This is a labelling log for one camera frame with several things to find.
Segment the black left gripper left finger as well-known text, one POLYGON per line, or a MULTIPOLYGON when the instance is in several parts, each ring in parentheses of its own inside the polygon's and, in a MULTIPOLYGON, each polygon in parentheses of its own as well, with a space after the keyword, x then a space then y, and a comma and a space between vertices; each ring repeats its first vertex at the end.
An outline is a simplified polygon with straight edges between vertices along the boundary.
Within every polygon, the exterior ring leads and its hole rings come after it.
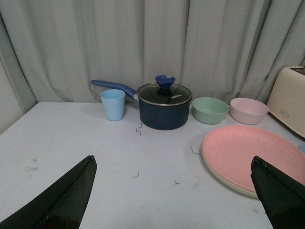
POLYGON ((0 223, 2 229, 78 229, 87 208, 97 163, 87 156, 27 205, 0 223))

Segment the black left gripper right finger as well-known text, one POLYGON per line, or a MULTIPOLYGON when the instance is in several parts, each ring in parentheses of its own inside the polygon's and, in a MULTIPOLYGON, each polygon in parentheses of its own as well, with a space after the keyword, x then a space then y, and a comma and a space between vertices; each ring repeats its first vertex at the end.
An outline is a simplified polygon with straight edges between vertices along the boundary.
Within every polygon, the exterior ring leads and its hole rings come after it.
POLYGON ((251 162, 251 179, 274 229, 305 227, 305 186, 258 156, 251 162))

